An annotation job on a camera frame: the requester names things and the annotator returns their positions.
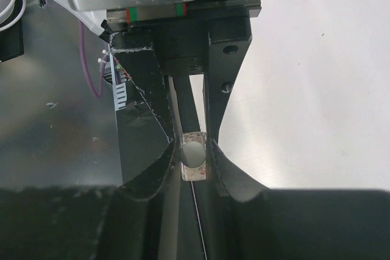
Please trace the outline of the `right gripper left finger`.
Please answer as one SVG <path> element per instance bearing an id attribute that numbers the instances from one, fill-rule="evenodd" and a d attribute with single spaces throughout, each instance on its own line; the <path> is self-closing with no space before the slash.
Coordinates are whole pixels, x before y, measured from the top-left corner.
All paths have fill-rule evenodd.
<path id="1" fill-rule="evenodd" d="M 1 190 L 2 259 L 175 259 L 178 144 L 128 183 Z"/>

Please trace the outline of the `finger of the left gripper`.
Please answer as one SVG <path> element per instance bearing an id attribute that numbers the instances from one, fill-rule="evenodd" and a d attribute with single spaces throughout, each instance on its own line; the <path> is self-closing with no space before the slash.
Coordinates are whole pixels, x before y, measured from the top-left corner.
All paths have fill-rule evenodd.
<path id="1" fill-rule="evenodd" d="M 115 32 L 110 35 L 110 51 L 130 76 L 134 87 L 165 134 L 167 142 L 177 147 L 170 96 L 152 32 Z"/>
<path id="2" fill-rule="evenodd" d="M 222 119 L 251 41 L 250 32 L 226 40 L 210 38 L 204 72 L 204 103 L 207 134 L 215 141 L 218 141 Z"/>

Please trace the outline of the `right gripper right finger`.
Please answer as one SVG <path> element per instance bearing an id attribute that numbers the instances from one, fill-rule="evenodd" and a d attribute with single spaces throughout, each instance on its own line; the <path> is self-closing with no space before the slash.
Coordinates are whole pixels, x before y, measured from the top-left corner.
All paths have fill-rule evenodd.
<path id="1" fill-rule="evenodd" d="M 388 259 L 389 192 L 271 189 L 210 149 L 211 259 Z"/>

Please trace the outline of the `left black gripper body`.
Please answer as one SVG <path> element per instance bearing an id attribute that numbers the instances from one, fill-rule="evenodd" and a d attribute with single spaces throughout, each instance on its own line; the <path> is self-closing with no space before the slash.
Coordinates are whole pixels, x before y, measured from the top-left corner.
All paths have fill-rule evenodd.
<path id="1" fill-rule="evenodd" d="M 101 38 L 126 76 L 237 75 L 261 0 L 195 0 L 110 10 Z"/>

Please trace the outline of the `clear nail polish bottle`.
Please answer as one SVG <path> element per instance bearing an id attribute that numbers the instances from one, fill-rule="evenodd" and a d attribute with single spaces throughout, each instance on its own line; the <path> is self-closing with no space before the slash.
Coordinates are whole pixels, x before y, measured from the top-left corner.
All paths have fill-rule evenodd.
<path id="1" fill-rule="evenodd" d="M 182 133 L 180 136 L 180 162 L 184 181 L 206 179 L 206 142 L 205 132 Z"/>

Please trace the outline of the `white nail polish cap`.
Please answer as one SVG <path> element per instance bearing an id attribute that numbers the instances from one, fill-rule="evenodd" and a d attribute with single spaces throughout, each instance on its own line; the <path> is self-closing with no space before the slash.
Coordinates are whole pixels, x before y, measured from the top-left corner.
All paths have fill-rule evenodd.
<path id="1" fill-rule="evenodd" d="M 197 141 L 190 141 L 183 144 L 180 150 L 181 162 L 189 168 L 201 167 L 206 159 L 204 145 Z"/>

